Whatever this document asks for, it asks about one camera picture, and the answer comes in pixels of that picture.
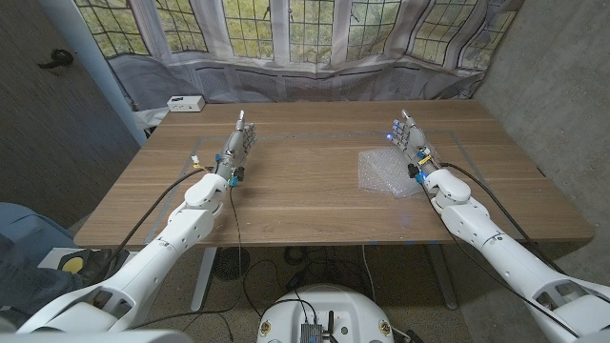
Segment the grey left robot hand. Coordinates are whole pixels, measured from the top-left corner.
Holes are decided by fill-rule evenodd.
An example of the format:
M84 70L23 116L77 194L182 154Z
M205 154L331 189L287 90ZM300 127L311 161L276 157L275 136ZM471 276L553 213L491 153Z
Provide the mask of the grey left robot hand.
M221 149L214 173L225 179L230 179L239 168L245 165L247 155L255 141L254 123L247 123L245 121L245 111L240 111L235 129Z

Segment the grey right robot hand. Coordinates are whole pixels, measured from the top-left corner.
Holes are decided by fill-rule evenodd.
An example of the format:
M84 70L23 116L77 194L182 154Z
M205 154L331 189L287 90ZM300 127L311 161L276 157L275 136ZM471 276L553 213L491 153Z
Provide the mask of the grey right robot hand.
M406 110L401 111L400 119L394 120L392 130L386 138L404 154L410 177L425 179L430 173L440 169L433 147L414 117Z

